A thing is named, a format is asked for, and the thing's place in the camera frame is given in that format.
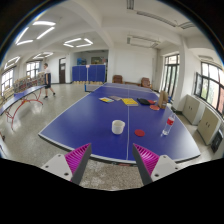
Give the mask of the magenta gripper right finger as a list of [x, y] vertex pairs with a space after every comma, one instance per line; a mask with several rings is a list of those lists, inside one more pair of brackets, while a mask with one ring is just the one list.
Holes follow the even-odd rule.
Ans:
[[137, 144], [133, 144], [132, 154], [136, 160], [143, 185], [150, 184], [152, 182], [151, 174], [160, 156]]

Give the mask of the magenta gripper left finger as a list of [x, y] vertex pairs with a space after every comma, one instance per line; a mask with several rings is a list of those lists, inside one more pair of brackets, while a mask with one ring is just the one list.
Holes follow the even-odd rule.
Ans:
[[91, 153], [91, 144], [88, 143], [65, 155], [65, 160], [72, 172], [71, 181], [74, 184], [80, 184]]

